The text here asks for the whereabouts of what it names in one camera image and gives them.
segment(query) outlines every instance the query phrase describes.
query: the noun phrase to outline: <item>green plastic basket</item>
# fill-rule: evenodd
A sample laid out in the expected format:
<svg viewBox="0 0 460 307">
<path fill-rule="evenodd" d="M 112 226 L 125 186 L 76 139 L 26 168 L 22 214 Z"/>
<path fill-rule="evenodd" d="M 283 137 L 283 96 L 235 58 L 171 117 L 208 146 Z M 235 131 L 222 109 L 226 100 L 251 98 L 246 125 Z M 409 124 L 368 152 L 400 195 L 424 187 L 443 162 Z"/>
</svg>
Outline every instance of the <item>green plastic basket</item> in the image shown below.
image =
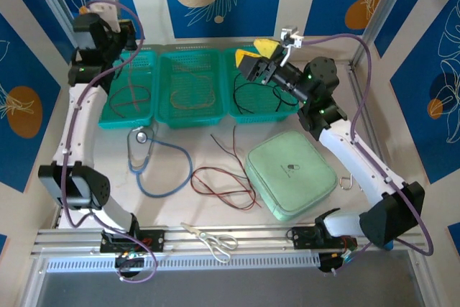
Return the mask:
<svg viewBox="0 0 460 307">
<path fill-rule="evenodd" d="M 121 57 L 126 60 L 129 58 L 128 52 L 121 54 Z M 154 114 L 154 100 L 155 90 L 153 80 L 155 78 L 155 61 L 156 53 L 147 50 L 142 50 L 135 59 L 128 65 L 123 67 L 121 75 L 112 81 L 110 87 L 110 94 L 107 102 L 102 110 L 101 118 L 99 119 L 99 126 L 103 129 L 121 129 L 127 127 L 149 126 L 152 122 Z M 150 100 L 139 102 L 137 105 L 139 111 L 136 109 L 132 102 L 132 91 L 129 88 L 128 77 L 131 69 L 131 83 L 133 86 L 142 86 L 150 92 Z M 117 91 L 123 88 L 118 94 L 114 95 Z M 133 88 L 136 100 L 142 100 L 149 96 L 144 88 Z M 124 104 L 121 106 L 114 106 L 112 109 L 110 102 L 113 105 Z"/>
<path fill-rule="evenodd" d="M 173 129 L 218 124 L 227 113 L 222 65 L 218 50 L 161 54 L 156 120 Z"/>
<path fill-rule="evenodd" d="M 255 47 L 241 47 L 243 50 L 247 50 L 250 52 L 257 52 Z M 245 111 L 240 110 L 236 106 L 233 98 L 233 92 L 235 88 L 247 83 L 247 80 L 244 79 L 243 76 L 240 75 L 238 68 L 236 67 L 235 62 L 235 52 L 237 48 L 231 48 L 224 51 L 224 62 L 225 62 L 225 69 L 226 69 L 226 79 L 227 79 L 227 99 L 229 100 L 229 113 L 232 117 L 235 118 L 238 124 L 250 124 L 255 122 L 281 122 L 282 120 L 286 119 L 291 114 L 294 114 L 299 109 L 299 105 L 290 106 L 284 103 L 281 103 L 280 108 L 278 111 L 275 111 L 278 104 L 279 99 L 273 95 L 273 91 L 271 88 L 266 86 L 262 86 L 262 79 L 263 76 L 256 79 L 254 84 L 258 85 L 247 85 L 242 87 L 236 92 L 236 99 L 240 107 L 248 109 L 253 112 L 253 114 Z M 274 82 L 269 82 L 268 86 L 276 86 Z M 280 95 L 283 100 L 288 102 L 289 104 L 297 103 L 296 99 L 291 95 L 284 93 L 281 89 Z"/>
</svg>

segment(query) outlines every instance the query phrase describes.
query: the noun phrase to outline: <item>red wire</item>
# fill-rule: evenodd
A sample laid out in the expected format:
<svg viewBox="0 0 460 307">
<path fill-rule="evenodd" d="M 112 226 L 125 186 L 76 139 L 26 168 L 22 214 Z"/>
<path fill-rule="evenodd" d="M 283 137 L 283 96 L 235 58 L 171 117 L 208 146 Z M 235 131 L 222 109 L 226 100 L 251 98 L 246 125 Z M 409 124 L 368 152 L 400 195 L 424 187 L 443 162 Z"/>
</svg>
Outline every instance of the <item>red wire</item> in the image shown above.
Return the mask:
<svg viewBox="0 0 460 307">
<path fill-rule="evenodd" d="M 347 248 L 348 248 L 348 245 L 346 244 L 346 238 L 345 237 L 340 237 L 342 239 L 342 241 L 344 242 L 344 253 L 346 252 Z"/>
<path fill-rule="evenodd" d="M 148 247 L 152 246 L 152 242 L 153 242 L 153 240 L 150 239 L 149 237 L 142 240 L 142 243 L 145 244 L 145 245 L 148 246 Z M 134 251 L 137 251 L 139 248 L 140 248 L 140 246 L 137 245 L 137 246 L 134 248 Z"/>
<path fill-rule="evenodd" d="M 251 184 L 251 181 L 249 180 L 249 178 L 248 178 L 248 176 L 246 174 L 246 171 L 244 170 L 243 162 L 239 159 L 238 155 L 236 154 L 235 129 L 236 129 L 236 127 L 233 128 L 233 145 L 232 145 L 233 154 L 231 152 L 227 152 L 218 142 L 216 142 L 216 143 L 223 151 L 226 151 L 227 154 L 229 154 L 232 157 L 236 158 L 236 160 L 239 163 L 239 167 L 241 168 L 241 170 L 244 173 L 244 176 L 245 176 L 244 179 L 247 180 L 247 182 L 249 184 L 249 188 L 247 188 L 239 180 L 239 177 L 237 175 L 235 175 L 233 173 L 230 173 L 228 170 L 224 170 L 224 169 L 219 168 L 219 167 L 209 167 L 209 166 L 200 167 L 198 169 L 195 169 L 195 171 L 192 173 L 192 177 L 190 179 L 190 185 L 192 186 L 193 190 L 198 194 L 201 194 L 203 196 L 215 196 L 215 197 L 219 198 L 222 202 L 224 202 L 226 205 L 228 205 L 228 206 L 230 206 L 230 207 L 232 207 L 234 209 L 247 211 L 247 210 L 252 209 L 254 207 L 254 205 L 256 205 L 256 204 L 259 207 L 261 207 L 261 206 L 256 201 L 257 194 L 256 194 L 256 192 L 254 190 L 254 187 Z M 213 170 L 213 171 L 216 171 L 218 173 L 222 173 L 222 174 L 226 174 L 226 175 L 231 176 L 243 189 L 242 190 L 237 190 L 237 191 L 215 192 L 215 190 L 213 190 L 207 183 L 205 183 L 198 176 L 199 172 L 206 171 L 206 170 Z M 196 185 L 195 180 L 197 180 L 204 187 L 204 191 L 202 189 L 198 188 L 198 186 Z M 247 195 L 248 195 L 248 197 L 250 197 L 251 201 L 245 206 L 238 206 L 238 205 L 236 205 L 235 203 L 233 203 L 229 199 L 229 196 L 239 194 L 239 193 L 247 193 Z"/>
</svg>

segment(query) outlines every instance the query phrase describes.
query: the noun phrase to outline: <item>stethoscope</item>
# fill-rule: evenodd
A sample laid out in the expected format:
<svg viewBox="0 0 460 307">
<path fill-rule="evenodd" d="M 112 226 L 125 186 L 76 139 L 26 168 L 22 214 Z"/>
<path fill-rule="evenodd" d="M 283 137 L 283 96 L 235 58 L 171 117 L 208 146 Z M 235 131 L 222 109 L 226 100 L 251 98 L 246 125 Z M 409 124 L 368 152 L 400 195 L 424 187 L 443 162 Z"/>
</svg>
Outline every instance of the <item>stethoscope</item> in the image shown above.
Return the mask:
<svg viewBox="0 0 460 307">
<path fill-rule="evenodd" d="M 139 144 L 145 144 L 147 143 L 147 140 L 150 140 L 149 151 L 147 151 L 147 154 L 145 155 L 145 158 L 144 158 L 144 162 L 141 165 L 132 164 L 132 151 L 131 151 L 130 138 L 134 133 L 135 133 L 136 142 L 138 142 Z M 152 150 L 153 150 L 154 134 L 155 133 L 153 132 L 152 128 L 143 127 L 143 126 L 136 127 L 132 129 L 131 131 L 129 131 L 128 136 L 126 138 L 126 142 L 128 144 L 128 166 L 129 166 L 129 170 L 132 173 L 142 174 L 145 168 L 147 167 L 147 165 L 149 164 L 150 155 L 152 154 Z"/>
<path fill-rule="evenodd" d="M 150 141 L 149 149 L 141 165 L 132 164 L 132 150 L 131 150 L 130 138 L 133 134 L 135 134 L 136 142 L 138 142 L 139 144 L 145 144 L 147 143 L 147 141 Z M 136 127 L 136 128 L 133 128 L 131 131 L 129 131 L 128 136 L 126 138 L 127 146 L 128 146 L 128 167 L 131 173 L 136 175 L 137 185 L 139 186 L 139 189 L 141 190 L 141 192 L 143 192 L 144 195 L 151 197 L 151 198 L 163 198 L 163 197 L 171 196 L 172 194 L 178 192 L 182 187 L 187 185 L 188 181 L 190 180 L 192 176 L 193 163 L 192 163 L 192 158 L 190 157 L 187 150 L 177 145 L 174 145 L 174 144 L 169 144 L 166 142 L 161 142 L 159 140 L 156 140 L 154 139 L 154 135 L 155 133 L 153 129 L 150 127 Z M 171 147 L 173 149 L 177 149 L 181 151 L 187 157 L 189 168 L 190 168 L 187 178 L 177 188 L 174 188 L 173 190 L 167 193 L 163 193 L 163 194 L 153 194 L 153 193 L 148 192 L 144 188 L 141 182 L 141 174 L 145 171 L 145 169 L 147 168 L 147 165 L 149 164 L 150 157 L 152 156 L 152 150 L 153 150 L 154 143 L 163 145 L 165 147 Z"/>
</svg>

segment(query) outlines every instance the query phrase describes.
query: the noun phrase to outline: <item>yellow object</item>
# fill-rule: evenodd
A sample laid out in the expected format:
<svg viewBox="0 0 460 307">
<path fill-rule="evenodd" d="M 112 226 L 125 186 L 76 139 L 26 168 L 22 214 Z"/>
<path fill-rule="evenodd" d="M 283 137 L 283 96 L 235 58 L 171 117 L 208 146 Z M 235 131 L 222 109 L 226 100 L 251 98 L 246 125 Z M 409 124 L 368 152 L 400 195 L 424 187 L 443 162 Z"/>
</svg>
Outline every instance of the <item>yellow object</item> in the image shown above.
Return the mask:
<svg viewBox="0 0 460 307">
<path fill-rule="evenodd" d="M 280 43 L 270 39 L 255 39 L 254 46 L 262 57 L 271 58 Z"/>
<path fill-rule="evenodd" d="M 248 55 L 249 57 L 253 58 L 260 58 L 261 55 L 253 52 L 248 52 L 247 50 L 236 50 L 235 52 L 235 62 L 236 66 L 239 67 L 239 64 L 242 63 L 242 60 L 245 55 Z"/>
<path fill-rule="evenodd" d="M 89 10 L 86 6 L 82 6 L 79 10 L 78 10 L 78 13 L 79 14 L 87 14 L 89 13 Z"/>
</svg>

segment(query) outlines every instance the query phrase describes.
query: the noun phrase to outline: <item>vent grille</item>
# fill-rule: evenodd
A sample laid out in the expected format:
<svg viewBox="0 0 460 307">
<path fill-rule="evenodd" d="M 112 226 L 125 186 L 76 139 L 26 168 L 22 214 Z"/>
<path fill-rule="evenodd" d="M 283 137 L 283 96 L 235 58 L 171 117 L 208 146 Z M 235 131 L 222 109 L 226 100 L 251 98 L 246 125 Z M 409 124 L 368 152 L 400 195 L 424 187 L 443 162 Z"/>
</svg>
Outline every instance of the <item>vent grille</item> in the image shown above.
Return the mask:
<svg viewBox="0 0 460 307">
<path fill-rule="evenodd" d="M 158 257 L 158 270 L 234 270 L 288 267 L 319 267 L 318 254 L 295 253 L 288 255 L 234 255 L 230 262 L 223 264 L 212 256 L 174 256 Z M 148 257 L 132 270 L 153 267 L 152 258 Z M 114 271 L 114 258 L 60 258 L 48 262 L 47 272 L 110 272 Z"/>
</svg>

